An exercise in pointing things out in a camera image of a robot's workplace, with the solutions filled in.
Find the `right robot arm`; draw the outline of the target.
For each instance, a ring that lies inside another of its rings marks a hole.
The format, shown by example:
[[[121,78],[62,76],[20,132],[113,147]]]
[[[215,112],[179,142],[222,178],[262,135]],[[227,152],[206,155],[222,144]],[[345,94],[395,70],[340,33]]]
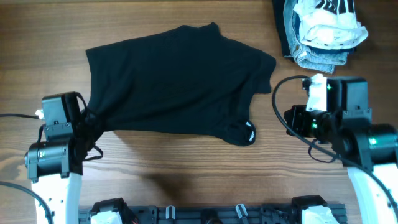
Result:
[[[368,82],[322,74],[302,78],[306,105],[284,113],[287,134],[331,144],[347,168],[363,223],[397,223],[397,130],[374,124]]]

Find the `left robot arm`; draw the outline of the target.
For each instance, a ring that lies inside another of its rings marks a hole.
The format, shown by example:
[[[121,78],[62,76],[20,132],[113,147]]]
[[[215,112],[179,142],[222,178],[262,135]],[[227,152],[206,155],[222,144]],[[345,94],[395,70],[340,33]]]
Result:
[[[83,164],[103,158],[95,132],[86,123],[88,108],[78,92],[45,96],[37,111],[44,121],[37,142],[25,154],[36,209],[37,223],[79,223]]]

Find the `black t-shirt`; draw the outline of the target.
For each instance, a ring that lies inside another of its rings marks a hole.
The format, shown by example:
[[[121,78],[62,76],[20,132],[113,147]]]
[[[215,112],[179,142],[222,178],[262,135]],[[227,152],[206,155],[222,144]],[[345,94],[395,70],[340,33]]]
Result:
[[[211,23],[180,26],[86,51],[86,124],[97,136],[134,130],[256,140],[251,100],[271,92],[273,56],[221,35]]]

